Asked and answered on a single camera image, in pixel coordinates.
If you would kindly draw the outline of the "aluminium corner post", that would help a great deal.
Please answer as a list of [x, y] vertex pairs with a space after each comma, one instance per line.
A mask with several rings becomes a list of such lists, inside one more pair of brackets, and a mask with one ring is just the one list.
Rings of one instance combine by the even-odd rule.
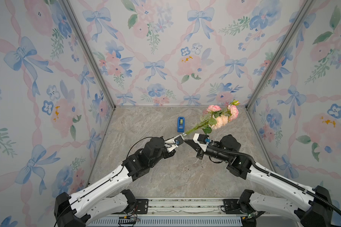
[[69, 24], [72, 26], [72, 28], [74, 29], [74, 33], [79, 41], [79, 44], [84, 52], [84, 55], [86, 57], [86, 59], [88, 60], [88, 63], [91, 67], [91, 69], [94, 72], [94, 75], [96, 77], [96, 79], [99, 82], [100, 88], [103, 90], [105, 98], [108, 100], [111, 110], [114, 111], [116, 109], [116, 106], [110, 96], [110, 92], [109, 89], [106, 86], [105, 80], [102, 76], [102, 74], [99, 71], [99, 67], [97, 66], [96, 62], [95, 62], [95, 58], [91, 52], [90, 46], [85, 38], [85, 34], [77, 20], [77, 17], [74, 13], [74, 10], [71, 6], [70, 1], [64, 1], [64, 0], [59, 0], [59, 3], [66, 15], [66, 17], [69, 20]]
[[315, 1], [313, 0], [307, 0], [303, 1], [300, 10], [297, 12], [295, 16], [295, 20], [293, 23], [291, 23], [289, 29], [287, 30], [287, 33], [285, 34], [284, 39], [281, 41], [278, 49], [276, 50], [274, 57], [271, 60], [270, 66], [267, 67], [264, 74], [261, 77], [260, 82], [257, 84], [255, 91], [252, 93], [251, 98], [249, 99], [248, 103], [245, 105], [246, 110], [250, 111], [253, 107], [253, 105], [256, 103], [256, 99], [258, 95], [260, 94], [261, 90], [269, 80], [269, 77], [277, 67], [277, 64], [279, 63], [280, 59], [283, 57], [284, 53], [287, 51], [291, 40], [293, 37], [297, 34], [297, 31], [303, 24], [303, 21], [307, 18], [313, 4]]

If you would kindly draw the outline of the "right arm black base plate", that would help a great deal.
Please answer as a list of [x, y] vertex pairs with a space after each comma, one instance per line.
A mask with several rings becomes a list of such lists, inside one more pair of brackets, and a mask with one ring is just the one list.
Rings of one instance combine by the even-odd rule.
[[223, 199], [221, 211], [226, 214], [243, 214], [238, 199]]

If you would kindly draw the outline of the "artificial pink cream flower bouquet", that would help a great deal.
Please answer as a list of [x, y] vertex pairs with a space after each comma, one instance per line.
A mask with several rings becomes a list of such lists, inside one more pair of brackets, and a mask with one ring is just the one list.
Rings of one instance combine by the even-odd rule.
[[197, 130], [202, 130], [205, 135], [212, 131], [220, 129], [233, 120], [237, 119], [239, 115], [238, 106], [240, 102], [233, 100], [231, 103], [226, 103], [224, 107], [218, 105], [210, 105], [204, 111], [201, 121], [192, 129], [183, 133], [184, 136], [191, 135]]

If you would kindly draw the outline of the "aluminium corner post right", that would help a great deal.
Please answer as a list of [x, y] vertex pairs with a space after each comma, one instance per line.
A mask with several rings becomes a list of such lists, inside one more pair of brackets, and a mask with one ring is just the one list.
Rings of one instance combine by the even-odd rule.
[[253, 105], [256, 103], [256, 99], [258, 95], [260, 94], [261, 90], [269, 80], [269, 77], [277, 67], [277, 64], [279, 63], [280, 59], [283, 57], [284, 53], [287, 51], [291, 40], [293, 37], [297, 34], [297, 31], [303, 24], [303, 21], [307, 18], [313, 4], [315, 1], [313, 0], [307, 0], [303, 1], [300, 10], [297, 12], [295, 16], [295, 20], [293, 23], [291, 23], [289, 29], [287, 30], [287, 33], [285, 34], [284, 39], [281, 41], [278, 49], [276, 50], [274, 57], [271, 60], [270, 66], [267, 67], [264, 74], [261, 77], [260, 82], [257, 84], [255, 91], [252, 93], [251, 98], [249, 99], [248, 103], [245, 105], [246, 110], [250, 111], [253, 107]]

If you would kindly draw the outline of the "blue tape dispenser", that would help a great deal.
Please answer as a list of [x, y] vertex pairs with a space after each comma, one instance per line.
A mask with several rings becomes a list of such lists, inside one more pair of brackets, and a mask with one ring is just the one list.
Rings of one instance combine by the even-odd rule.
[[177, 132], [180, 132], [180, 133], [185, 132], [185, 118], [184, 117], [178, 117]]

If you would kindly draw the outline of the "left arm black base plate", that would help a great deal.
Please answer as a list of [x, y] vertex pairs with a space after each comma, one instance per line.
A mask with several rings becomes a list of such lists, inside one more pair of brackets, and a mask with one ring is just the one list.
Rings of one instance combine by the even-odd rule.
[[149, 199], [137, 199], [132, 214], [147, 214], [149, 208]]

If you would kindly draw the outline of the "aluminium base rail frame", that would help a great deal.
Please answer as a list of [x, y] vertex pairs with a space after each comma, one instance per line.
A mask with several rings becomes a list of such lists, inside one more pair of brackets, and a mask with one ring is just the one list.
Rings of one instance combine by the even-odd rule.
[[192, 197], [139, 197], [149, 199], [147, 214], [111, 214], [96, 220], [91, 227], [297, 227], [296, 221], [266, 212], [244, 221], [244, 214], [221, 211], [223, 199]]

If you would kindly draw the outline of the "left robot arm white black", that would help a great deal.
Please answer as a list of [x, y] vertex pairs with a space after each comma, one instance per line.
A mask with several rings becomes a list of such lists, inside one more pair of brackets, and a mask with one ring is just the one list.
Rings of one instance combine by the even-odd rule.
[[107, 176], [73, 194], [61, 193], [55, 202], [56, 227], [85, 227], [110, 214], [130, 214], [136, 210], [136, 198], [129, 190], [112, 196], [118, 189], [148, 174], [162, 159], [175, 154], [184, 142], [182, 135], [165, 140], [149, 137], [143, 148], [137, 150]]

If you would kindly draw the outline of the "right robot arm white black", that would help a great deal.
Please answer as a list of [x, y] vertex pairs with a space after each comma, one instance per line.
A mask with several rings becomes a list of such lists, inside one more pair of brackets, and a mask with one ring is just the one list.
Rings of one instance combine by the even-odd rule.
[[271, 197], [245, 189], [237, 201], [224, 202], [226, 213], [246, 215], [243, 222], [255, 221], [268, 212], [289, 218], [303, 227], [333, 227], [333, 214], [341, 216], [341, 210], [333, 205], [327, 189], [296, 183], [263, 167], [252, 156], [240, 152], [241, 144], [231, 134], [221, 141], [195, 134], [185, 143], [197, 152], [198, 159], [208, 156], [218, 164], [225, 162], [227, 170], [235, 177], [260, 184], [279, 195]]

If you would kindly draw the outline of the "aluminium corner post left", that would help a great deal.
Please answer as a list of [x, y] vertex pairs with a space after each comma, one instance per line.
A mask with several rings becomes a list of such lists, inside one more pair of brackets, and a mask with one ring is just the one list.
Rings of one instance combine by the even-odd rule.
[[95, 62], [95, 58], [91, 52], [90, 46], [85, 38], [85, 34], [77, 20], [77, 17], [74, 13], [74, 10], [71, 6], [70, 1], [64, 1], [64, 0], [59, 0], [59, 3], [66, 15], [66, 17], [69, 20], [69, 24], [72, 26], [72, 28], [74, 29], [74, 33], [79, 41], [79, 44], [84, 52], [84, 55], [86, 57], [86, 59], [88, 60], [88, 63], [91, 67], [91, 69], [94, 72], [94, 75], [96, 77], [96, 79], [99, 82], [100, 88], [103, 90], [105, 98], [108, 100], [111, 110], [114, 111], [116, 109], [116, 106], [110, 96], [110, 92], [109, 89], [106, 86], [105, 80], [102, 76], [102, 74], [99, 71], [99, 67], [97, 66], [96, 62]]

